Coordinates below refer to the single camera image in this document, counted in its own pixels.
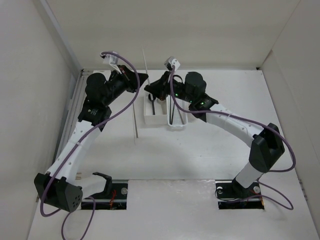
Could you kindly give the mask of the black chopstick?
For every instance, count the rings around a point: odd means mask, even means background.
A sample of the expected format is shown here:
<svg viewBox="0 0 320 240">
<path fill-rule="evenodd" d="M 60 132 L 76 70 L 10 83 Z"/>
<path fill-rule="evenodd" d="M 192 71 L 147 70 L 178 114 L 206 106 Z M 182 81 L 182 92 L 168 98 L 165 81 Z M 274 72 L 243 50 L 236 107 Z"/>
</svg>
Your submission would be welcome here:
<svg viewBox="0 0 320 240">
<path fill-rule="evenodd" d="M 174 103 L 174 112 L 173 112 L 173 121 L 172 121 L 171 125 L 177 125 L 178 121 L 180 119 L 180 117 L 179 117 L 179 109 L 176 107 L 176 104 L 173 101 L 173 99 L 172 99 L 172 102 Z"/>
<path fill-rule="evenodd" d="M 173 114 L 174 114 L 174 109 L 175 109 L 175 105 L 174 105 L 173 100 L 172 100 L 171 97 L 170 97 L 170 100 L 169 100 L 169 104 L 170 104 L 170 107 L 169 107 L 169 124 L 171 125 L 172 122 L 173 122 Z"/>
</svg>

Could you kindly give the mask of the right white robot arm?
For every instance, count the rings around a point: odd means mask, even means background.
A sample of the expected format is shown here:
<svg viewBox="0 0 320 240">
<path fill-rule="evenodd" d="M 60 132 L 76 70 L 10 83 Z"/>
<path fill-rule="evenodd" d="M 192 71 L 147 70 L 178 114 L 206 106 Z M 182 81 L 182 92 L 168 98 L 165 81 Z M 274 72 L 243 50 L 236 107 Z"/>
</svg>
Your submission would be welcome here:
<svg viewBox="0 0 320 240">
<path fill-rule="evenodd" d="M 170 75 L 166 71 L 159 80 L 145 86 L 145 91 L 161 101 L 168 95 L 174 95 L 188 102 L 188 109 L 194 117 L 224 129 L 250 148 L 248 163 L 230 186 L 235 198 L 248 197 L 253 183 L 268 173 L 285 152 L 278 127 L 272 123 L 261 127 L 256 123 L 233 118 L 229 110 L 206 94 L 207 83 L 198 72 L 188 72 L 184 82 L 178 82 Z"/>
</svg>

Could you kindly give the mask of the beige plastic spoon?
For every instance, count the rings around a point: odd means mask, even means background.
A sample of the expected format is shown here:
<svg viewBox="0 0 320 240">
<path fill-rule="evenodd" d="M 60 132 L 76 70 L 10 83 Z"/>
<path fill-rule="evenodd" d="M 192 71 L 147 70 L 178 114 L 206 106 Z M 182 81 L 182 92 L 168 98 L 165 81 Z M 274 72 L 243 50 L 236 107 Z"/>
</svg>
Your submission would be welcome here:
<svg viewBox="0 0 320 240">
<path fill-rule="evenodd" d="M 157 103 L 160 105 L 161 114 L 162 115 L 167 115 L 167 102 L 166 102 L 166 100 L 158 99 Z"/>
</svg>

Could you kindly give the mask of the black plastic spoon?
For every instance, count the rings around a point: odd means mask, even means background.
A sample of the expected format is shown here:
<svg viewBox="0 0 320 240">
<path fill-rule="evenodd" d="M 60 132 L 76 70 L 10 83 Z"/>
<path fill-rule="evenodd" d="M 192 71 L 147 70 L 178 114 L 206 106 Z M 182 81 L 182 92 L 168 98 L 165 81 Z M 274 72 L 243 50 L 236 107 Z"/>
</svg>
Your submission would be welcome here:
<svg viewBox="0 0 320 240">
<path fill-rule="evenodd" d="M 156 100 L 156 97 L 149 93 L 148 94 L 148 100 L 151 102 L 151 108 L 152 108 L 152 114 L 155 115 L 156 114 L 156 111 L 155 111 L 155 100 Z"/>
</svg>

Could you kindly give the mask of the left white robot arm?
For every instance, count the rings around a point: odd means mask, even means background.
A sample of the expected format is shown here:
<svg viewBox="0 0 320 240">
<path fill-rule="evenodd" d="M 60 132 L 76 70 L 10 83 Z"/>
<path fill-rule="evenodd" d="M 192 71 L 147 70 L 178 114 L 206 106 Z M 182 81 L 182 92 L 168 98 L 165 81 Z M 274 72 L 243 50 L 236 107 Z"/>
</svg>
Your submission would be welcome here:
<svg viewBox="0 0 320 240">
<path fill-rule="evenodd" d="M 100 72 L 87 77 L 86 97 L 73 133 L 53 165 L 34 179 L 41 205 L 72 213 L 83 199 L 95 194 L 103 199 L 111 195 L 111 176 L 94 172 L 77 180 L 76 175 L 91 144 L 111 117 L 110 104 L 124 92 L 136 93 L 148 78 L 148 74 L 135 73 L 125 65 L 119 65 L 109 77 Z"/>
</svg>

